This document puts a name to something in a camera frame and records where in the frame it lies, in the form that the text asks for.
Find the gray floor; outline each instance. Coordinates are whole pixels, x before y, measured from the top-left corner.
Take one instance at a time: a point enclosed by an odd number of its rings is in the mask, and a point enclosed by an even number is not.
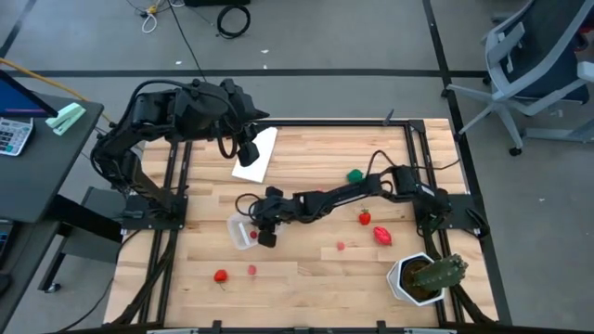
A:
[[[0,41],[23,3],[5,0],[0,5]],[[522,1],[432,4],[450,70],[483,70],[478,42],[491,27],[489,15],[515,9]],[[176,10],[204,69],[438,69],[421,1],[253,0],[250,9],[252,27],[235,41],[215,37],[213,27],[189,9]],[[218,8],[199,12],[215,20]],[[124,0],[38,1],[7,58],[32,70],[193,70],[171,12],[158,19],[157,30],[143,34],[142,19]],[[117,119],[144,79],[58,80],[105,104],[108,115]],[[33,90],[64,95],[35,80],[19,80]],[[383,117],[390,109],[395,117],[450,117],[439,97],[439,78],[240,77],[237,82],[259,108],[276,117]],[[454,82],[482,87],[479,79]],[[465,122],[484,107],[463,97],[458,102]],[[592,110],[591,103],[562,107],[563,118],[543,112],[516,119],[522,126],[572,128]],[[497,117],[477,125],[468,138],[514,324],[594,329],[594,293],[588,288],[594,274],[588,258],[594,251],[592,147],[528,140],[524,154],[512,158],[507,153],[510,139]],[[80,200],[89,185],[107,186],[80,157],[61,193]],[[54,295],[34,289],[38,273],[6,333],[37,333],[69,324],[92,306],[113,269],[111,264],[67,258],[58,273],[64,288]],[[104,310],[105,302],[79,328],[98,326]]]

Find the table leg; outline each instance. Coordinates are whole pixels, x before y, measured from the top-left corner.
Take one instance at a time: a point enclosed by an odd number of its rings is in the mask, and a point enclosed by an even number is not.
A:
[[[58,269],[62,265],[64,257],[66,257],[66,254],[63,252],[64,245],[66,245],[66,238],[60,241],[58,250],[56,251],[56,254],[54,254],[52,262],[49,264],[49,267],[45,271],[44,277],[41,279],[41,282],[39,283],[39,287],[37,288],[38,290],[46,292],[50,291],[52,283],[54,283],[54,278],[56,278],[56,274],[58,273]]]

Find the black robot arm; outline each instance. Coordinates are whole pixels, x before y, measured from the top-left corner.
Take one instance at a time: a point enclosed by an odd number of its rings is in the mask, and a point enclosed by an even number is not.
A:
[[[149,84],[170,84],[175,89],[139,94]],[[120,122],[110,124],[111,130],[97,139],[90,158],[93,168],[114,188],[124,194],[135,191],[148,201],[153,213],[175,215],[173,193],[143,173],[140,159],[131,148],[161,137],[171,143],[216,139],[225,158],[238,155],[241,164],[247,166],[259,157],[252,143],[257,135],[252,122],[267,116],[230,79],[218,86],[198,80],[147,81],[132,94]],[[232,139],[229,153],[223,147],[224,137]]]
[[[386,174],[392,177],[393,182],[381,180]],[[383,188],[386,185],[391,187],[389,191]],[[248,212],[241,213],[249,215],[252,223],[260,230],[258,242],[272,248],[277,244],[275,235],[277,225],[293,221],[310,224],[339,206],[372,196],[380,196],[393,203],[417,200],[424,208],[424,214],[431,215],[433,218],[451,212],[445,190],[431,189],[419,182],[415,170],[411,167],[392,166],[381,173],[371,173],[357,183],[328,192],[295,193],[292,199],[284,199],[281,190],[269,186],[266,189],[265,198],[256,200],[250,205]]]

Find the red pepper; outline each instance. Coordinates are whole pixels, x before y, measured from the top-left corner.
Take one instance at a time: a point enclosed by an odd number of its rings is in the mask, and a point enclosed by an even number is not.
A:
[[[373,236],[380,245],[392,246],[392,235],[383,227],[374,227]]]
[[[214,273],[214,281],[216,283],[225,283],[227,280],[226,270],[220,269]]]

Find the wooden tabletop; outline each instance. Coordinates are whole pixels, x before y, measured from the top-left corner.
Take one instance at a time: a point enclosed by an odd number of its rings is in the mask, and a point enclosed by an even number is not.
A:
[[[448,120],[424,121],[434,166],[455,161],[458,155]],[[214,142],[194,143],[187,225],[177,243],[166,326],[209,327],[213,320],[223,320],[224,327],[250,328],[375,327],[377,320],[385,320],[388,327],[436,326],[433,305],[401,302],[386,282],[396,261],[424,251],[411,203],[369,198],[347,204],[310,225],[289,225],[274,249],[237,250],[229,237],[226,221],[235,212],[238,195],[263,195],[267,186],[279,187],[285,198],[297,191],[330,190],[344,185],[354,168],[365,171],[377,149],[396,163],[408,162],[399,127],[282,127],[260,185],[232,177],[235,162],[223,159]],[[166,142],[156,141],[144,152],[143,168],[158,185],[163,182],[168,151]],[[378,157],[372,172],[387,166]],[[435,176],[438,186],[448,192],[466,192],[459,164],[435,171]],[[240,205],[247,207],[251,200]],[[363,208],[372,215],[368,226],[357,222]],[[392,233],[392,247],[376,244],[374,226]],[[447,234],[452,252],[469,264],[462,286],[486,315],[497,318],[479,241],[462,231]],[[151,241],[152,232],[143,231],[122,250],[105,321],[117,317],[144,282]],[[337,250],[339,241],[345,250]],[[256,266],[256,276],[248,275],[250,264]],[[213,282],[218,269],[229,273],[222,287]],[[448,297],[446,313],[453,320]]]

